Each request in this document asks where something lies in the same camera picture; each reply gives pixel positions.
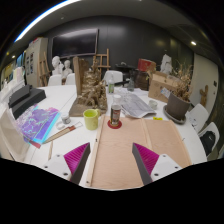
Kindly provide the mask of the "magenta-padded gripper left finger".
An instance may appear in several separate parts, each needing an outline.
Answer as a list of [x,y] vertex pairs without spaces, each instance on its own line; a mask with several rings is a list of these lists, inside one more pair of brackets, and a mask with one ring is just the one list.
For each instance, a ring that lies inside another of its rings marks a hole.
[[85,143],[65,155],[55,155],[43,165],[43,169],[74,184],[79,184],[89,154],[90,144]]

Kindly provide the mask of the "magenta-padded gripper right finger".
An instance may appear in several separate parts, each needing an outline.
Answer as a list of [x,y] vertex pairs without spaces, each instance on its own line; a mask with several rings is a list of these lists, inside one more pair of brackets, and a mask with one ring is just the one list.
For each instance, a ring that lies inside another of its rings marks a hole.
[[132,145],[132,153],[144,185],[181,170],[181,167],[167,154],[159,155],[137,143]]

